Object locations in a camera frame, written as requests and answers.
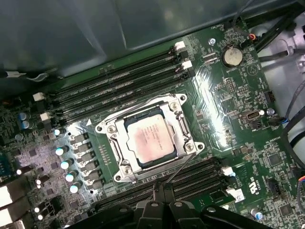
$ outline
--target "green circuit board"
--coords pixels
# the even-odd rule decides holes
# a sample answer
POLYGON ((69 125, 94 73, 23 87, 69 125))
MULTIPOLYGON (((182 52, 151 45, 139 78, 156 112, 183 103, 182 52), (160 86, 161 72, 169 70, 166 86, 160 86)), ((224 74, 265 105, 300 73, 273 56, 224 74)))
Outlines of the green circuit board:
MULTIPOLYGON (((38 92, 47 94, 73 86, 97 76, 101 71, 117 69, 168 50, 170 46, 180 41, 185 43, 196 76, 151 95, 135 97, 132 103, 144 102, 160 94, 186 94, 188 99, 183 105, 183 112, 188 126, 195 141, 203 142, 205 145, 203 152, 191 164, 215 156, 225 158, 226 163, 236 173, 235 177, 229 178, 228 186, 228 188, 236 190, 234 198, 227 195, 215 200, 209 194, 204 194, 190 198, 189 201, 195 205, 197 210, 210 204, 217 204, 250 218, 252 218, 250 211, 255 208, 259 209, 264 216, 259 222, 272 228, 301 228, 305 220, 296 201, 297 180, 292 173, 295 164, 281 144, 279 136, 282 127, 268 124, 268 120, 272 117, 265 114, 266 110, 273 108, 276 111, 276 104, 266 100, 264 93, 270 89, 257 53, 253 46, 249 46, 242 50, 243 61, 239 66, 227 68, 222 63, 221 55, 227 45, 239 46, 245 41, 245 38, 233 29, 226 30, 223 24, 219 24, 76 74, 42 88, 38 92), (209 44, 211 38, 216 40, 215 45, 209 44), (247 112, 256 110, 261 114, 255 119, 255 122, 245 118, 247 112), (280 195, 275 196, 270 190, 268 181, 271 179, 278 183, 280 195)), ((20 130, 20 125, 17 123, 17 114, 21 111, 31 113, 31 119, 34 122, 39 120, 39 112, 32 111, 32 107, 35 106, 31 100, 32 94, 20 96, 21 105, 14 108, 2 107, 0 110, 0 133, 3 141, 3 146, 0 148, 2 153, 0 159, 7 155, 8 159, 3 160, 3 163, 6 164, 6 167, 10 165, 12 172, 14 172, 17 162, 21 166, 35 164, 37 168, 44 167, 45 174, 52 174, 48 184, 40 190, 35 189, 33 184, 37 171, 32 171, 28 175, 33 187, 29 194, 33 206, 46 198, 63 196, 63 210, 57 216, 57 220, 64 224, 71 218, 89 210, 93 203, 136 185, 117 183, 113 180, 113 175, 118 171, 116 159, 107 137, 94 131, 95 126, 106 116, 117 111, 118 107, 100 110, 98 114, 67 125, 67 134, 64 137, 46 140, 44 136, 50 134, 43 129, 35 127, 31 130, 20 130), (89 135, 105 184, 103 188, 95 191, 91 191, 83 185, 78 194, 72 195, 69 192, 69 184, 64 180, 67 171, 60 168, 52 169, 50 164, 60 163, 71 157, 75 158, 76 156, 72 152, 58 157, 54 154, 54 149, 70 145, 73 137, 81 133, 89 135), (16 134, 22 135, 23 139, 16 141, 16 134), (12 154, 13 149, 16 148, 21 150, 20 156, 12 154), (29 156, 28 152, 34 148, 36 155, 29 156), (71 207, 73 202, 78 203, 76 207, 71 207)), ((78 166, 77 163, 74 163, 69 170, 78 169, 78 166)), ((160 176, 165 176, 169 172, 164 171, 160 176)), ((5 178, 9 174, 4 171, 2 174, 0 171, 0 176, 5 178)), ((44 228, 44 225, 54 218, 48 219, 47 222, 37 222, 37 227, 44 228)))

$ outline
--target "dimm slot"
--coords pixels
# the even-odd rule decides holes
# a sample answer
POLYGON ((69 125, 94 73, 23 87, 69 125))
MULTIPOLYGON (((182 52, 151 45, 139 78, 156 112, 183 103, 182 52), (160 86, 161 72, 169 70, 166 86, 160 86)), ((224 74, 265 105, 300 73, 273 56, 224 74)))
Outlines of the dimm slot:
POLYGON ((74 91, 77 88, 82 88, 87 83, 91 83, 92 81, 100 80, 103 76, 106 76, 106 75, 109 75, 109 74, 119 74, 119 73, 130 71, 132 69, 137 69, 137 68, 141 67, 142 65, 148 65, 150 62, 155 62, 157 60, 161 60, 161 59, 164 59, 166 57, 174 56, 175 54, 176 54, 175 51, 173 50, 173 48, 171 48, 168 51, 164 51, 164 52, 161 52, 157 55, 147 57, 147 58, 142 59, 138 62, 128 64, 128 65, 123 66, 121 68, 117 68, 117 69, 114 69, 114 70, 109 70, 105 73, 102 73, 102 74, 99 74, 99 75, 95 76, 94 78, 82 81, 80 83, 74 84, 74 85, 69 86, 67 88, 62 88, 62 89, 56 91, 55 94, 57 96, 60 96, 60 95, 63 95, 65 93, 69 92, 69 91, 74 91))
POLYGON ((71 102, 73 100, 77 100, 77 98, 83 97, 83 94, 86 94, 85 96, 90 96, 90 95, 92 95, 92 94, 94 94, 96 92, 99 92, 100 90, 107 89, 113 83, 121 83, 121 82, 124 82, 124 81, 130 81, 130 80, 132 80, 134 78, 137 78, 137 77, 139 77, 139 76, 141 76, 143 74, 149 75, 149 73, 152 74, 151 72, 155 73, 155 72, 158 72, 158 71, 160 71, 162 69, 169 68, 171 66, 174 67, 176 64, 178 64, 178 63, 174 63, 172 60, 171 61, 166 61, 164 63, 159 63, 158 62, 158 65, 153 65, 153 66, 151 66, 148 69, 141 68, 140 71, 134 72, 132 74, 128 74, 128 75, 121 74, 121 77, 119 77, 120 75, 113 75, 113 76, 111 76, 108 79, 100 80, 99 83, 103 82, 101 84, 95 83, 93 85, 94 87, 91 87, 91 88, 89 88, 89 87, 88 88, 84 88, 83 87, 83 88, 80 88, 81 91, 77 91, 77 89, 76 89, 74 94, 65 95, 64 98, 55 99, 54 103, 59 103, 59 104, 69 103, 69 102, 71 102))
MULTIPOLYGON (((155 83, 157 82, 158 80, 160 80, 160 78, 164 78, 166 76, 168 76, 169 74, 172 75, 175 75, 175 70, 173 69, 169 69, 161 74, 158 74, 156 75, 156 78, 153 78, 151 79, 151 82, 152 83, 155 83)), ((64 111, 63 111, 63 114, 66 114, 66 113, 70 113, 70 112, 73 112, 73 111, 76 111, 76 110, 80 110, 82 107, 88 107, 88 106, 92 106, 92 105, 97 105, 98 103, 101 103, 101 100, 107 100, 107 98, 111 98, 111 97, 114 97, 114 93, 120 93, 120 94, 123 94, 123 93, 127 93, 128 91, 130 91, 130 87, 133 86, 134 88, 135 87, 138 87, 137 85, 139 85, 140 83, 144 82, 145 79, 147 79, 148 77, 151 77, 152 74, 149 74, 149 75, 144 75, 142 77, 139 77, 133 81, 129 81, 128 85, 123 87, 124 84, 121 84, 121 85, 117 85, 113 88, 109 88, 109 86, 104 86, 103 88, 100 88, 100 90, 107 90, 108 92, 104 93, 104 94, 101 94, 101 95, 98 95, 96 96, 95 98, 92 98, 90 99, 89 101, 85 101, 85 100, 81 100, 81 104, 72 104, 71 106, 67 106, 64 108, 64 111)))
MULTIPOLYGON (((142 88, 142 89, 136 90, 135 93, 137 95, 137 98, 140 98, 141 96, 149 95, 149 94, 152 94, 154 92, 157 92, 157 91, 163 90, 165 88, 168 88, 168 87, 170 87, 172 85, 181 83, 181 82, 185 81, 186 78, 187 77, 186 77, 185 74, 181 74, 179 77, 175 78, 172 81, 164 82, 162 84, 162 86, 158 86, 158 87, 154 87, 154 88, 150 88, 150 89, 142 88)), ((106 111, 106 110, 109 110, 109 109, 114 108, 116 106, 120 106, 120 105, 122 105, 124 103, 127 103, 127 102, 129 102, 134 97, 135 97, 135 95, 131 94, 131 95, 128 95, 128 96, 124 97, 123 99, 120 99, 119 101, 114 101, 114 102, 109 103, 109 104, 103 104, 102 106, 93 108, 93 109, 91 109, 89 111, 86 111, 84 113, 81 113, 79 115, 71 117, 68 120, 60 120, 61 123, 59 123, 59 125, 63 126, 63 125, 72 124, 73 122, 79 121, 79 120, 81 120, 83 118, 86 118, 88 116, 98 114, 99 112, 101 112, 101 109, 103 111, 106 111)))

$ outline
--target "cable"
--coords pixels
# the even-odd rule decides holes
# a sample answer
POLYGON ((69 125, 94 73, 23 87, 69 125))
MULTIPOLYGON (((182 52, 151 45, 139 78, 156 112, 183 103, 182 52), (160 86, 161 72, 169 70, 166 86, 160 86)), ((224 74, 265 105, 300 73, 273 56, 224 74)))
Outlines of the cable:
POLYGON ((290 142, 291 147, 294 148, 296 144, 298 144, 298 142, 301 141, 304 137, 305 137, 305 131, 295 136, 294 139, 292 139, 292 141, 290 142))
POLYGON ((249 0, 242 8, 239 9, 239 11, 236 13, 236 15, 234 16, 233 18, 233 23, 232 23, 232 27, 233 29, 240 33, 241 35, 245 36, 245 37, 248 37, 250 36, 250 33, 248 31, 243 31, 241 28, 237 27, 236 26, 236 22, 237 22, 237 19, 240 17, 240 15, 242 14, 242 12, 252 3, 254 2, 254 0, 249 0))
POLYGON ((297 183, 297 194, 296 194, 296 199, 297 199, 297 203, 299 205, 299 208, 301 210, 302 213, 305 213, 305 209, 301 203, 301 190, 302 190, 302 182, 303 180, 299 180, 299 182, 297 183))
POLYGON ((304 88, 305 88, 305 80, 303 82, 301 82, 301 84, 296 89, 296 91, 294 93, 294 96, 292 97, 291 102, 290 102, 290 104, 288 106, 288 109, 286 111, 285 118, 289 118, 292 107, 295 104, 296 99, 298 98, 298 96, 300 95, 300 93, 303 91, 304 88))
POLYGON ((305 106, 290 120, 290 122, 287 124, 287 126, 284 128, 283 133, 281 135, 281 140, 286 148, 286 151, 290 156, 294 159, 294 161, 302 168, 305 169, 305 164, 302 162, 302 160, 297 156, 297 154, 292 149, 289 140, 288 140, 288 132, 297 124, 299 123, 303 118, 305 117, 305 106))
POLYGON ((260 52, 268 44, 270 44, 291 22, 304 11, 304 8, 297 5, 294 10, 291 10, 287 15, 280 19, 261 39, 254 45, 257 52, 260 52))

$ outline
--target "wire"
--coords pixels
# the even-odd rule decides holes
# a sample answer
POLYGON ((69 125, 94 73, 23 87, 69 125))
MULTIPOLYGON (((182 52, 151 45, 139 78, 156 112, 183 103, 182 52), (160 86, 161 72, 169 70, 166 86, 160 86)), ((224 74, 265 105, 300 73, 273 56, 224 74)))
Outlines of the wire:
POLYGON ((261 39, 254 45, 257 52, 268 46, 291 22, 304 11, 304 8, 297 5, 287 15, 278 21, 261 39))
MULTIPOLYGON (((305 49, 294 49, 294 54, 304 55, 305 49)), ((281 58, 284 58, 286 56, 289 56, 288 51, 282 51, 270 56, 262 56, 259 57, 260 62, 267 62, 267 61, 275 61, 281 58)))
POLYGON ((294 152, 288 140, 288 132, 298 124, 305 117, 305 106, 289 121, 287 126, 284 128, 283 133, 281 135, 281 140, 286 148, 286 151, 290 156, 294 159, 294 161, 302 168, 305 169, 305 164, 298 157, 298 155, 294 152))
POLYGON ((302 182, 303 180, 299 180, 299 182, 297 183, 297 194, 296 194, 296 199, 297 199, 297 203, 299 205, 299 208, 301 210, 302 213, 305 213, 305 209, 302 205, 302 202, 301 202, 301 191, 302 191, 302 182))
POLYGON ((254 2, 254 0, 249 0, 242 8, 239 9, 239 11, 236 13, 236 15, 234 16, 233 18, 233 23, 232 23, 232 27, 233 29, 240 33, 241 35, 245 36, 245 37, 248 37, 250 36, 250 33, 248 31, 243 31, 241 28, 237 27, 236 26, 236 22, 237 22, 237 19, 240 17, 240 15, 242 14, 242 12, 252 3, 254 2))
POLYGON ((304 137, 305 137, 305 131, 295 136, 294 139, 292 139, 292 141, 290 142, 291 147, 294 148, 296 144, 298 144, 298 142, 301 141, 304 137))
POLYGON ((303 82, 301 82, 301 84, 296 89, 294 96, 292 96, 291 102, 290 102, 288 109, 286 111, 286 114, 285 114, 285 118, 289 118, 292 107, 295 104, 296 99, 298 98, 298 96, 300 95, 300 93, 303 91, 304 88, 305 88, 305 80, 303 82))

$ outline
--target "screw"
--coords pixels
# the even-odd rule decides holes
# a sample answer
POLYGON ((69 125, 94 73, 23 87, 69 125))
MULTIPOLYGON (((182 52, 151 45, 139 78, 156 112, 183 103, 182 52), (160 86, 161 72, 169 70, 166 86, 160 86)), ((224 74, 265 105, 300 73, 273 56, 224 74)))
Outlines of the screw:
POLYGON ((109 134, 113 134, 115 131, 116 131, 116 128, 113 125, 109 126, 108 129, 107 129, 107 132, 109 134))
POLYGON ((215 208, 212 208, 212 207, 208 207, 207 210, 208 210, 209 212, 216 212, 215 208))
POLYGON ((191 143, 187 143, 185 145, 186 151, 192 151, 194 149, 194 146, 191 143))
POLYGON ((213 46, 216 44, 216 39, 215 38, 210 38, 209 39, 209 45, 213 46))
POLYGON ((178 109, 178 104, 176 102, 171 103, 170 104, 170 109, 173 110, 173 111, 177 110, 178 109))
POLYGON ((181 202, 176 202, 176 203, 174 203, 174 205, 175 205, 176 207, 182 207, 182 203, 181 203, 181 202))
POLYGON ((132 173, 132 168, 130 168, 129 166, 125 166, 124 168, 124 174, 128 175, 132 173))

